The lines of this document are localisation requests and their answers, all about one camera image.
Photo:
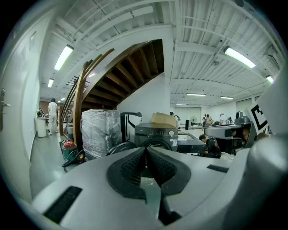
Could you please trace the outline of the dark grey washing machine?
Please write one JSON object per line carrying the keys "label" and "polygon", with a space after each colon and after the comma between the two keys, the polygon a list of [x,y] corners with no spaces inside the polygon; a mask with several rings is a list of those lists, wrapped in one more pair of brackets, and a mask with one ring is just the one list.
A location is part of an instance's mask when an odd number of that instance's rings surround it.
{"label": "dark grey washing machine", "polygon": [[140,123],[135,127],[137,147],[158,146],[177,151],[178,129],[170,124]]}

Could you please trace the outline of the brown wooden staircase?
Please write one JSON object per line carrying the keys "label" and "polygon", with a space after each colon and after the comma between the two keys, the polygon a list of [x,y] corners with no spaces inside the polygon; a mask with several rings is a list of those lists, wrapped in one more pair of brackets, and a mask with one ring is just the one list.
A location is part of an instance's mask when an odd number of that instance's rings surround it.
{"label": "brown wooden staircase", "polygon": [[60,113],[63,123],[70,105],[73,106],[68,122],[72,122],[73,139],[82,148],[81,115],[89,109],[114,110],[127,97],[164,72],[162,39],[134,44],[116,56],[95,75],[88,76],[114,50],[100,54],[83,65],[74,81]]}

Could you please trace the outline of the white pedestal cabinet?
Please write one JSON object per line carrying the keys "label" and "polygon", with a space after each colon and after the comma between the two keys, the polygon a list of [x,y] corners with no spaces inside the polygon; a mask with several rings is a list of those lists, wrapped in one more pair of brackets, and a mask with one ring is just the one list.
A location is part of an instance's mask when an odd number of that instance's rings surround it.
{"label": "white pedestal cabinet", "polygon": [[46,121],[48,121],[48,118],[46,117],[36,118],[37,135],[39,138],[46,137]]}

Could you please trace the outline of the flattened cardboard box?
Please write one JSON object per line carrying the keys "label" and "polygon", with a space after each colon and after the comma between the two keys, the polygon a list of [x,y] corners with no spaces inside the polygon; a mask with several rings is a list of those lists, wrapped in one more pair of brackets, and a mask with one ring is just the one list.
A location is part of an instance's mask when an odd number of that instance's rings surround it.
{"label": "flattened cardboard box", "polygon": [[169,124],[171,126],[176,127],[176,119],[172,115],[167,115],[164,113],[153,113],[152,118],[151,118],[152,123],[157,123],[157,124]]}

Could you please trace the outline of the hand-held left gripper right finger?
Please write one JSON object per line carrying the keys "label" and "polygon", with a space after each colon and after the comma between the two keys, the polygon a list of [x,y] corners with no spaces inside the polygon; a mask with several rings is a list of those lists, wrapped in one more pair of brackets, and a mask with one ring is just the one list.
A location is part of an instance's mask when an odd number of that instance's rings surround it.
{"label": "hand-held left gripper right finger", "polygon": [[199,206],[227,174],[231,160],[147,148],[147,167],[160,187],[158,218],[175,221]]}

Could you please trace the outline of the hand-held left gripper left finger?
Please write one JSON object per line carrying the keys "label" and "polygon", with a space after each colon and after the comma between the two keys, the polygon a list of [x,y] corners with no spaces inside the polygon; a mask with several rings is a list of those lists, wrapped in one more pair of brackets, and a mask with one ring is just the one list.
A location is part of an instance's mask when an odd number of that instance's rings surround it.
{"label": "hand-held left gripper left finger", "polygon": [[59,226],[70,230],[157,230],[163,224],[149,211],[143,200],[124,198],[108,183],[108,167],[131,156],[126,150],[83,163],[43,189],[32,206],[44,214],[70,186],[81,191],[64,214]]}

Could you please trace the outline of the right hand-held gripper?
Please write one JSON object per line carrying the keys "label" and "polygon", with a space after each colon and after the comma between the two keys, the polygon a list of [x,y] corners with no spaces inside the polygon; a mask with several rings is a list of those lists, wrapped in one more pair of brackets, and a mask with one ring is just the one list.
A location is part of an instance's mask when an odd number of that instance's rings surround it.
{"label": "right hand-held gripper", "polygon": [[208,137],[228,137],[231,139],[229,154],[236,155],[244,148],[250,148],[263,137],[270,135],[270,127],[257,103],[250,105],[245,111],[238,111],[234,124],[209,126],[204,129]]}

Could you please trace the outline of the red and green bucket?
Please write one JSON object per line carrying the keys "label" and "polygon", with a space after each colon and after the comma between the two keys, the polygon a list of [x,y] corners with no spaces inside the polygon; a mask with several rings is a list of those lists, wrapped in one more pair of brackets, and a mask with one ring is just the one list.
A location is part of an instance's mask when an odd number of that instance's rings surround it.
{"label": "red and green bucket", "polygon": [[60,141],[59,145],[65,162],[73,160],[78,154],[77,146],[71,139]]}

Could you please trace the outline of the plastic-wrapped appliance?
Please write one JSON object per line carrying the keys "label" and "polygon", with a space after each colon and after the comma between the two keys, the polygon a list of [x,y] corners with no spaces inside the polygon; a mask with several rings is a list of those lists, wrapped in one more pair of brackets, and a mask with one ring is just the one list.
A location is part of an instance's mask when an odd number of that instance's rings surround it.
{"label": "plastic-wrapped appliance", "polygon": [[81,115],[83,149],[87,159],[99,159],[122,143],[120,113],[117,110],[84,111]]}

